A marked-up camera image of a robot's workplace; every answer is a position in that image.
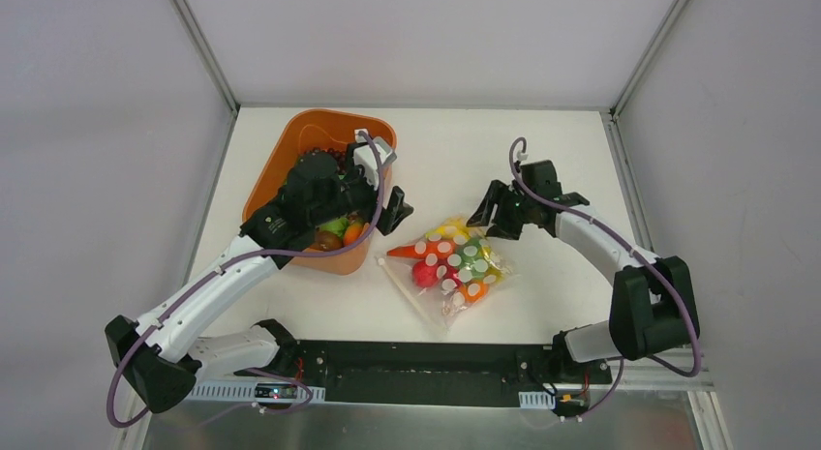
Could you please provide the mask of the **orange toy tangerine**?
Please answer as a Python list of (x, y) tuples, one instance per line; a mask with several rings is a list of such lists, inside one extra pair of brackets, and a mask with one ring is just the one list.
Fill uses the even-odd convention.
[(461, 285), (458, 290), (466, 304), (473, 304), (487, 295), (489, 286), (483, 281), (470, 281)]

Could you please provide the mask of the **clear zip top bag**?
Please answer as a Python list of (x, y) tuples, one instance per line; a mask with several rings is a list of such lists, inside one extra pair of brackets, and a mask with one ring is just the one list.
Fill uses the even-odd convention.
[[(463, 215), (456, 215), (445, 219), (427, 229), (420, 236), (399, 246), (427, 240), (425, 238), (427, 231), (448, 221), (462, 221), (466, 225), (467, 218)], [(465, 245), (457, 246), (453, 242), (456, 250), (453, 255), (444, 260), (434, 260), (431, 257), (406, 259), (387, 256), (386, 252), (395, 247), (377, 257), (378, 266), (417, 315), (428, 324), (430, 331), (438, 337), (444, 336), (450, 330), (461, 313), (480, 304), (488, 298), (490, 293), (497, 291), (515, 275), (511, 261), (490, 243), (486, 227), (468, 227), (468, 229), (471, 239)], [(411, 269), (419, 260), (438, 263), (438, 275), (441, 278), (436, 285), (420, 288), (413, 283)], [(489, 286), (489, 291), (478, 302), (466, 304), (458, 288), (470, 281), (483, 281)]]

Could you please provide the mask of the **orange plastic bin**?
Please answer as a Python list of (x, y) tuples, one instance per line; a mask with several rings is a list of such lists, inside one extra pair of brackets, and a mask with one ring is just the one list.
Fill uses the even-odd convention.
[[(371, 137), (382, 137), (396, 149), (397, 136), (385, 121), (350, 112), (312, 108), (295, 116), (283, 128), (279, 141), (270, 154), (258, 181), (252, 189), (242, 213), (242, 221), (268, 202), (285, 183), (289, 169), (300, 154), (311, 149), (343, 150), (355, 141), (355, 134), (368, 131)], [(358, 270), (368, 255), (372, 234), (364, 243), (342, 255), (322, 258), (297, 257), (290, 263), (324, 273), (346, 276)]]

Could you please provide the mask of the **red toy strawberry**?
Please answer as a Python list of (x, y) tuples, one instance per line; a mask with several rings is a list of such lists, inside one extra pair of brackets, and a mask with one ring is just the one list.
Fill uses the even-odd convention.
[(428, 288), (437, 284), (440, 280), (438, 275), (438, 263), (428, 263), (425, 260), (417, 261), (411, 269), (413, 283), (420, 288)]

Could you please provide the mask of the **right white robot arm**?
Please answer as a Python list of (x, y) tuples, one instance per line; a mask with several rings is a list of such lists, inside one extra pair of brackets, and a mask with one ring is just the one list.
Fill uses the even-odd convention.
[(564, 193), (552, 162), (515, 161), (511, 171), (511, 183), (490, 183), (468, 225), (507, 240), (535, 225), (576, 250), (612, 287), (606, 320), (556, 336), (560, 348), (549, 357), (554, 377), (571, 382), (592, 360), (658, 360), (660, 353), (682, 345), (691, 346), (698, 368), (700, 326), (687, 264), (629, 242), (586, 198)]

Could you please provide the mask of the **orange toy carrot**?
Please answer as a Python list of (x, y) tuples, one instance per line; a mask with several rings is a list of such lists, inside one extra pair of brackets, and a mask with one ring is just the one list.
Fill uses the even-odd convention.
[(413, 244), (395, 247), (386, 252), (387, 256), (406, 259), (444, 260), (454, 254), (456, 245), (451, 240), (419, 240)]

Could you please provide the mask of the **dark purple toy grapes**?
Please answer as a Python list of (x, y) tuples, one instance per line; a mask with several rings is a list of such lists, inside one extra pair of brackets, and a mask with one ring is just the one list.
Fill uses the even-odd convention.
[(298, 165), (318, 166), (320, 170), (334, 169), (336, 174), (343, 174), (348, 170), (346, 153), (334, 148), (312, 148), (301, 154), (296, 162)]

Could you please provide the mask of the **yellow banana bunch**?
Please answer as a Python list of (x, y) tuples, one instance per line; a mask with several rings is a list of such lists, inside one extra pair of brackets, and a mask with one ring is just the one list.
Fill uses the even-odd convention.
[(448, 221), (425, 233), (425, 238), (431, 242), (450, 240), (457, 246), (465, 245), (471, 235), (462, 221)]

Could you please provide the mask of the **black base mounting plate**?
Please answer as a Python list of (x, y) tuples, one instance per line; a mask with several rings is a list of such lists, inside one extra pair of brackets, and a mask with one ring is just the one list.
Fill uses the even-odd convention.
[(572, 365), (550, 345), (293, 341), (263, 367), (323, 390), (327, 403), (547, 406), (614, 378), (603, 360)]

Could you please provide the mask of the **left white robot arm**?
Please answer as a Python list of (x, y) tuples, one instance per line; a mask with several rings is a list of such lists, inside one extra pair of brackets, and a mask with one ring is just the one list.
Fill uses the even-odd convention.
[(247, 291), (273, 276), (296, 257), (326, 259), (311, 253), (315, 230), (348, 214), (365, 219), (370, 231), (390, 234), (412, 208), (400, 187), (388, 192), (386, 173), (395, 161), (390, 146), (354, 143), (346, 152), (346, 172), (327, 152), (306, 153), (288, 171), (277, 193), (252, 213), (239, 233), (197, 279), (155, 309), (130, 320), (123, 315), (105, 328), (116, 367), (106, 412), (113, 410), (121, 379), (159, 414), (182, 402), (210, 376), (263, 368), (287, 375), (295, 363), (292, 335), (277, 321), (259, 321), (244, 332), (216, 338), (204, 330)]

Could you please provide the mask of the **orange green toy mango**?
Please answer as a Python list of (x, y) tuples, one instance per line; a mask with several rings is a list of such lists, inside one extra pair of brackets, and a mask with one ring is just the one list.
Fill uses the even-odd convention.
[(351, 222), (345, 229), (342, 241), (345, 247), (351, 246), (368, 227), (368, 223), (362, 221)]

